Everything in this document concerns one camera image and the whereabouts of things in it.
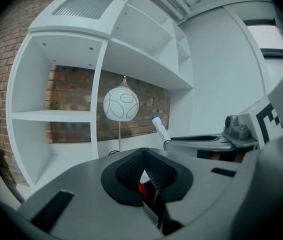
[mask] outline white lamp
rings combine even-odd
[[[103,111],[106,117],[110,120],[119,121],[119,151],[121,150],[121,122],[133,120],[139,107],[137,95],[128,86],[126,76],[124,76],[121,84],[107,92],[103,99]]]

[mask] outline white shelving unit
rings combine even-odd
[[[99,158],[96,118],[101,70],[171,90],[173,101],[189,106],[190,96],[183,93],[192,91],[192,61],[186,36],[173,20],[149,0],[92,1],[94,5],[91,0],[53,1],[28,28],[11,68],[8,136],[33,191],[69,168]],[[99,8],[98,13],[89,6]],[[90,111],[45,110],[53,65],[94,70]],[[170,120],[187,120],[177,119],[183,108],[173,102]],[[62,153],[52,152],[46,122],[89,123],[91,144],[65,144]],[[171,125],[170,133],[180,132],[177,124]]]

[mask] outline red object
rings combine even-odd
[[[143,199],[147,199],[147,191],[144,183],[139,183],[139,193],[142,195]]]

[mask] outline black slot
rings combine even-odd
[[[59,191],[32,219],[31,223],[42,231],[49,233],[73,196],[73,193]]]
[[[226,170],[226,169],[217,168],[217,167],[212,169],[211,172],[213,172],[215,174],[224,175],[224,176],[227,176],[227,177],[232,177],[232,178],[236,175],[236,171]]]

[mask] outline red brick wall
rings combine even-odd
[[[26,185],[9,143],[6,126],[6,91],[9,73],[16,53],[36,16],[53,0],[14,0],[0,16],[0,173],[15,183]],[[49,75],[46,108],[55,110],[89,110],[93,70],[59,66]],[[97,108],[98,140],[115,139],[118,125],[103,113],[104,95],[116,87],[123,76],[103,71],[100,77]],[[123,123],[123,137],[154,132],[151,114],[160,114],[167,125],[170,99],[167,91],[135,79],[128,79],[138,95],[140,109],[134,121]],[[90,127],[86,123],[47,123],[49,142],[72,143],[90,141]]]

